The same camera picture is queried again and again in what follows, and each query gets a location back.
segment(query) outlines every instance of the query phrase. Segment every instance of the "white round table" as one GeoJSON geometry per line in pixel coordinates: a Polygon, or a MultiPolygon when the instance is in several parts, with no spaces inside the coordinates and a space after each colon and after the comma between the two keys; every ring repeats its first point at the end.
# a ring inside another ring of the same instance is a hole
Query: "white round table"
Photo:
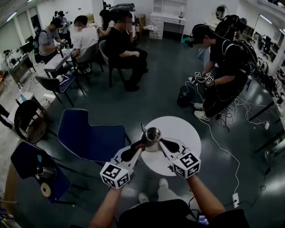
{"type": "MultiPolygon", "coordinates": [[[[146,125],[146,129],[157,127],[161,131],[162,138],[181,140],[193,153],[200,157],[200,137],[195,128],[185,120],[174,116],[163,116],[146,125]]],[[[146,165],[156,173],[163,176],[176,176],[168,166],[169,161],[161,150],[154,152],[143,151],[142,159],[146,165]]]]}

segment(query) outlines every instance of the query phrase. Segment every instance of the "chair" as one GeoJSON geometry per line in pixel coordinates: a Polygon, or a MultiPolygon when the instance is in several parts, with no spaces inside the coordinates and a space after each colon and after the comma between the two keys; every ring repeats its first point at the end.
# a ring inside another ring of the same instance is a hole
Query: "chair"
{"type": "MultiPolygon", "coordinates": [[[[109,64],[109,58],[105,55],[105,40],[101,41],[99,43],[99,50],[101,52],[101,55],[103,56],[105,63],[109,66],[109,86],[112,87],[112,71],[113,71],[113,67],[109,64]]],[[[121,71],[120,68],[117,69],[118,73],[120,75],[120,78],[123,81],[123,85],[125,85],[125,79],[124,79],[124,75],[121,71]]]]}
{"type": "Polygon", "coordinates": [[[78,80],[76,79],[76,71],[74,73],[67,74],[66,76],[69,77],[69,80],[67,80],[63,84],[60,84],[57,78],[45,78],[45,77],[40,77],[40,76],[35,76],[35,78],[45,89],[52,91],[61,104],[62,104],[62,101],[59,99],[56,93],[65,94],[68,101],[72,105],[72,107],[74,107],[73,102],[71,101],[70,97],[68,96],[66,92],[67,89],[71,86],[73,81],[76,81],[78,87],[80,88],[83,94],[84,94],[84,91],[82,87],[80,86],[78,80]]]}
{"type": "MultiPolygon", "coordinates": [[[[76,60],[74,60],[75,64],[78,65],[78,69],[80,71],[83,71],[83,69],[87,68],[89,65],[92,67],[92,62],[95,61],[96,56],[98,53],[98,41],[93,43],[83,55],[76,57],[76,60]]],[[[103,72],[104,69],[102,65],[99,65],[101,68],[101,71],[103,72]]],[[[84,77],[89,85],[91,85],[88,77],[86,74],[84,74],[84,77]]]]}
{"type": "Polygon", "coordinates": [[[59,165],[43,149],[34,146],[28,142],[21,142],[10,157],[17,173],[22,179],[34,177],[40,186],[41,191],[45,191],[43,183],[50,188],[50,194],[45,195],[51,203],[72,204],[74,202],[59,201],[70,187],[88,190],[85,187],[71,184],[66,175],[62,172],[59,165]],[[54,178],[45,178],[38,175],[37,167],[55,168],[56,176],[54,178]]]}
{"type": "Polygon", "coordinates": [[[99,164],[124,148],[125,139],[131,145],[123,126],[90,125],[88,116],[87,110],[66,109],[61,117],[57,138],[75,156],[99,164]]]}
{"type": "Polygon", "coordinates": [[[50,122],[50,120],[47,119],[43,107],[33,100],[23,102],[15,113],[14,124],[16,133],[20,138],[30,143],[39,142],[46,131],[57,137],[54,132],[48,129],[48,122],[50,122]]]}

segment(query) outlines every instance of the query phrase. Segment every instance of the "floor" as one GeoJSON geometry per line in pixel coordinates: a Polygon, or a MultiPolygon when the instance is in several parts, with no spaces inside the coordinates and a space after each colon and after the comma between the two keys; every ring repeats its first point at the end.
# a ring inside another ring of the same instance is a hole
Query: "floor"
{"type": "MultiPolygon", "coordinates": [[[[149,72],[139,83],[141,88],[139,91],[126,92],[117,72],[113,73],[113,87],[109,88],[108,68],[105,67],[105,72],[102,73],[98,65],[95,65],[94,72],[90,76],[92,86],[88,86],[85,80],[81,79],[85,96],[76,86],[69,90],[75,107],[89,111],[90,124],[123,125],[132,142],[140,137],[139,122],[146,125],[155,118],[168,115],[188,121],[197,130],[201,139],[202,164],[199,177],[224,205],[232,203],[232,194],[237,185],[235,171],[238,163],[218,148],[210,136],[208,126],[193,116],[193,107],[180,108],[176,103],[179,89],[187,78],[203,69],[202,61],[197,59],[197,48],[191,49],[171,39],[145,41],[141,42],[139,47],[149,53],[147,59],[149,72]]],[[[40,66],[37,68],[38,74],[43,74],[40,66]]],[[[32,83],[30,90],[41,93],[40,86],[35,83],[32,83]]],[[[15,92],[17,91],[4,93],[1,102],[7,104],[6,97],[13,96],[15,92]]],[[[248,102],[256,105],[266,105],[271,101],[269,94],[255,80],[251,82],[248,90],[245,89],[245,97],[248,102]]],[[[48,110],[49,117],[54,121],[51,125],[53,131],[58,129],[63,110],[71,108],[63,96],[61,99],[64,105],[55,100],[48,110]]],[[[198,94],[195,95],[194,102],[201,102],[198,94]]],[[[261,107],[252,106],[251,111],[256,113],[260,109],[261,107]]],[[[240,201],[253,203],[260,192],[260,186],[264,183],[264,174],[268,168],[264,152],[254,154],[254,151],[277,134],[282,125],[275,124],[277,112],[274,108],[259,117],[260,120],[270,122],[268,130],[265,130],[263,124],[250,124],[245,119],[245,113],[244,107],[239,106],[233,124],[229,126],[230,132],[222,127],[220,121],[212,119],[208,123],[213,137],[221,148],[231,152],[240,161],[237,173],[239,178],[237,192],[240,201]]],[[[0,162],[0,168],[8,168],[9,156],[16,147],[17,140],[15,134],[12,135],[0,124],[0,158],[6,158],[4,162],[0,162]]],[[[46,135],[38,146],[57,158],[59,163],[76,170],[77,173],[65,171],[65,174],[72,183],[88,187],[90,191],[71,188],[61,199],[75,201],[77,203],[75,207],[51,204],[42,196],[33,178],[21,180],[15,190],[16,200],[19,202],[16,207],[16,221],[23,228],[68,228],[71,225],[88,227],[90,219],[108,190],[99,176],[101,167],[93,162],[77,159],[51,134],[46,135]]],[[[1,170],[0,174],[4,175],[4,172],[5,170],[1,170]]],[[[118,207],[117,219],[125,210],[138,203],[137,196],[141,191],[151,200],[156,200],[160,178],[162,176],[150,170],[143,160],[140,160],[135,168],[135,177],[122,192],[123,198],[118,207]]],[[[192,197],[184,179],[168,177],[167,180],[176,194],[192,197]]],[[[266,190],[252,208],[247,203],[241,204],[240,208],[245,211],[252,228],[281,227],[285,219],[285,157],[277,159],[273,169],[266,176],[265,185],[266,190]]],[[[230,210],[233,207],[226,206],[226,209],[230,210]]]]}

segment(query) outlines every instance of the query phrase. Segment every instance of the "gray shirt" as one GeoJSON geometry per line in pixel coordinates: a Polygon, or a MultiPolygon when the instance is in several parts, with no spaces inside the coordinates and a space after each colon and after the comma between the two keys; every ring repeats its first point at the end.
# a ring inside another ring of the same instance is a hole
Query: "gray shirt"
{"type": "Polygon", "coordinates": [[[54,39],[59,38],[59,35],[58,35],[57,30],[50,31],[48,29],[48,27],[46,27],[44,30],[46,30],[47,33],[41,32],[39,35],[39,54],[42,56],[48,56],[48,55],[52,54],[53,52],[55,52],[55,50],[45,51],[43,49],[43,46],[55,47],[54,39]]]}
{"type": "Polygon", "coordinates": [[[67,19],[65,17],[62,18],[61,20],[61,26],[63,26],[63,30],[59,30],[58,29],[58,32],[60,34],[66,34],[67,31],[69,31],[69,28],[68,28],[68,23],[67,23],[67,19]]]}

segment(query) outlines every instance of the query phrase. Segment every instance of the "round mirror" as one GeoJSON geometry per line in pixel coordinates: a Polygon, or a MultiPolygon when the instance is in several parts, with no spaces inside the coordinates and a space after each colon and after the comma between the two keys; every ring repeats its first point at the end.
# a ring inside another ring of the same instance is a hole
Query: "round mirror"
{"type": "Polygon", "coordinates": [[[228,14],[229,12],[225,5],[218,6],[217,10],[215,11],[215,15],[219,21],[222,21],[223,18],[228,14]]]}

